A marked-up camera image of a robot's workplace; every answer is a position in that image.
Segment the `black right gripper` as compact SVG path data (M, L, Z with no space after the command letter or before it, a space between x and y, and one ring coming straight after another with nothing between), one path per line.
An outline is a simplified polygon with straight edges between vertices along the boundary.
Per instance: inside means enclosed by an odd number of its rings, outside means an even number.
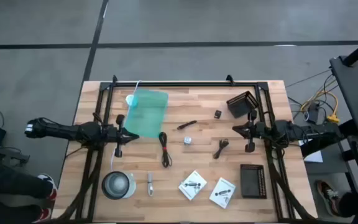
M247 115L248 122L242 125L233 126L232 129L240 134L244 139L248 139L249 142L245 146L245 152L251 153L255 151L255 142L253 138L261 138L265 134L266 124L263 121L255 123L257 118L257 112L255 109L251 109Z

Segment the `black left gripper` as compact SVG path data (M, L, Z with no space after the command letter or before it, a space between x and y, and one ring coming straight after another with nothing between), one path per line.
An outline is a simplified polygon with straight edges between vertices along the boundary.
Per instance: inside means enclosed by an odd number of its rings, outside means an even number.
M104 137L103 141L106 143L116 143L116 149L114 151L115 157L122 157L121 145L125 145L131 141L139 139L138 134L134 134L128 130L126 130L122 124L125 116L123 114L119 114L116 118L116 123L118 127L114 127L112 124L107 125L104 129Z

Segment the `black pen-shaped stick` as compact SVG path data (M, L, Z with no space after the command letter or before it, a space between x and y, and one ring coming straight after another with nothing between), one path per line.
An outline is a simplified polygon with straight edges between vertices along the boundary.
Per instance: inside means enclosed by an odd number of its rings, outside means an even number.
M197 120L189 121L189 122L187 122L185 124L179 125L177 127L177 130L182 130L182 129L186 128L187 126L190 126L190 125L195 124L195 123L197 123Z

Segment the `white printed booklet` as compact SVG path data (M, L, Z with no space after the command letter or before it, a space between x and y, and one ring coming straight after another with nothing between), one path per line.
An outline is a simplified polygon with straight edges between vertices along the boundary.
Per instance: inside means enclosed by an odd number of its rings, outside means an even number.
M194 170L184 181L181 182L178 189L188 200L193 200L206 184L207 181L196 170Z
M220 177L209 199L221 208L226 209L235 190L236 186L234 184Z

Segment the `translucent green plastic bin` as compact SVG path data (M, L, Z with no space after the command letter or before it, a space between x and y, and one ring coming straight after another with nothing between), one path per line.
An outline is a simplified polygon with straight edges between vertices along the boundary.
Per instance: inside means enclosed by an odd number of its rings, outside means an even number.
M167 93L143 88L137 89L124 127L133 134L158 139L167 105Z

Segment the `small white round disc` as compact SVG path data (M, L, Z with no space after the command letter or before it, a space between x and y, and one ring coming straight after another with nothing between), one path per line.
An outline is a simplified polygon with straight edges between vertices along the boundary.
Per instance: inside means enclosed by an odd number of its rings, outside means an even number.
M128 107L135 108L138 105L139 97L137 95L127 95L126 96L126 103Z

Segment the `white round cup base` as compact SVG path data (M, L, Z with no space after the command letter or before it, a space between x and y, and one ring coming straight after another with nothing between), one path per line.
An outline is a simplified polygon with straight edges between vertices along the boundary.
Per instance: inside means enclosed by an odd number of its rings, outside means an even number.
M125 194L125 196L123 196L123 198L129 198L129 197L133 196L133 194L135 193L136 181L135 181L135 177L134 177L133 173L125 172L125 175L129 179L129 188L128 188L128 191Z

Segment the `round grey metal cup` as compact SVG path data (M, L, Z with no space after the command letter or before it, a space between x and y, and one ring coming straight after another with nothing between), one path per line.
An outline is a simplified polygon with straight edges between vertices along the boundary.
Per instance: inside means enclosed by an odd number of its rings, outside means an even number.
M129 178L119 171L110 172L102 181L103 194L111 200L119 200L129 191Z

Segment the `black mesh rectangular tray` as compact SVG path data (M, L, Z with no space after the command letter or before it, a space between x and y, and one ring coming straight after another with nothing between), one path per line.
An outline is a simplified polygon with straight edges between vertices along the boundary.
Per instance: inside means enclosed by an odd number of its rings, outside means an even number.
M241 164L240 178L242 198L267 198L263 165Z

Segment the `black power adapter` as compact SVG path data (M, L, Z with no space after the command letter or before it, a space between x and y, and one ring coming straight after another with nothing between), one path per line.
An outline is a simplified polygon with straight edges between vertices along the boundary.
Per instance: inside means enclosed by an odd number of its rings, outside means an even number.
M316 124L319 117L319 104L312 102L308 108L308 119L306 120L309 123Z

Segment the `white paper sheet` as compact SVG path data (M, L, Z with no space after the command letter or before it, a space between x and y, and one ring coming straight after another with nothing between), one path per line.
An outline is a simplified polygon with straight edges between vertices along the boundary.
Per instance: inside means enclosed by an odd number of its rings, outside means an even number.
M323 163L323 156L321 151L316 151L303 159L305 162Z

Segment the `black desk beam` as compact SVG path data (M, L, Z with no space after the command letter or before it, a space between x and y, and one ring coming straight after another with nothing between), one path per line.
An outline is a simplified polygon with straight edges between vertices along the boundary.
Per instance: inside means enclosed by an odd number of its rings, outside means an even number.
M308 140L300 149L303 157L306 157L316 151L339 143L348 136L358 135L358 129L355 125L325 123L312 126L301 127L305 133L305 139Z

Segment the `person's red white shoe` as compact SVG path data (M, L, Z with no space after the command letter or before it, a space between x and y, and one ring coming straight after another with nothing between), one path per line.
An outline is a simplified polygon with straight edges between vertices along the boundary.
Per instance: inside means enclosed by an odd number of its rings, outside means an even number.
M51 193L49 194L47 199L49 199L52 202L55 201L57 197L57 187L55 185L54 180L48 174L39 174L37 177L44 182L48 182L51 185L52 187Z
M36 218L35 221L33 221L32 223L40 223L40 222L47 221L50 219L51 215L52 215L52 210L50 208L42 208L40 216Z

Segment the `black floor stand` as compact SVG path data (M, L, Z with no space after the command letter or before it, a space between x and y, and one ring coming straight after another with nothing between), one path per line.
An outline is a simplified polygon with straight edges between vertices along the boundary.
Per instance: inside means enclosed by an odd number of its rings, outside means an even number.
M0 147L0 164L12 167L21 167L28 163L30 156L21 153L14 147Z

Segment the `black aluminium table frame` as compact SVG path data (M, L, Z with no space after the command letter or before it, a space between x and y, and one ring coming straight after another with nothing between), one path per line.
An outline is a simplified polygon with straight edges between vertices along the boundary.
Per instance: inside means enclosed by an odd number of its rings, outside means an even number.
M288 216L287 203L280 188L266 180L266 199L244 199L236 190L226 209L209 199L220 177L240 184L241 164L260 164L267 167L269 158L264 143L256 140L255 151L246 153L246 140L232 130L247 119L235 119L227 110L226 101L250 91L263 106L265 120L290 120L290 104L281 80L252 82L124 82L112 91L100 93L102 82L86 82L81 90L76 112L76 123L91 119L98 101L112 97L109 122L127 111L125 98L133 90L146 88L168 94L168 106L162 130L168 138L168 153L173 164L163 167L162 148L158 139L140 138L122 147L123 155L112 158L114 144L103 152L87 152L76 142L68 147L52 216L63 215L78 193L86 168L95 162L101 164L100 176L110 170L133 173L137 188L133 196L120 200L108 199L101 184L92 186L83 206L71 217L72 223L85 221L103 223L215 223L215 222L276 222ZM222 111L219 119L216 110ZM177 130L179 125L197 120L197 123ZM192 138L190 145L184 138ZM193 200L188 200L178 186L194 170L207 184Z

